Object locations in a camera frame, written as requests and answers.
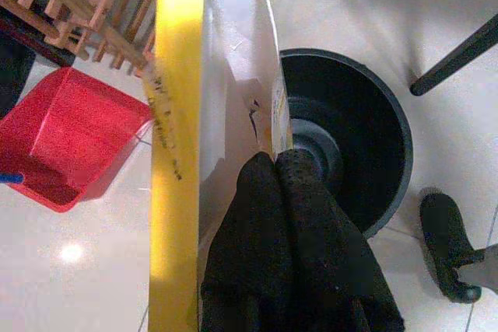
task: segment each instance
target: yellow wooden plank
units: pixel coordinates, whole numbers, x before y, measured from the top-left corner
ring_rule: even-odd
[[[152,332],[185,332],[198,328],[198,143],[203,3],[204,0],[157,0],[156,68],[161,84],[167,87],[166,96],[171,100],[173,111],[171,114],[161,111],[156,120],[171,116],[168,121],[174,128],[174,144],[165,144],[169,135],[161,131],[168,131],[167,128],[155,127],[149,292],[149,331]]]

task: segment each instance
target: black plastic bowl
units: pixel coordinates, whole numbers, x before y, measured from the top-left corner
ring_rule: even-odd
[[[294,147],[309,150],[339,206],[371,237],[398,209],[412,173],[409,123],[366,66],[332,52],[281,53]]]

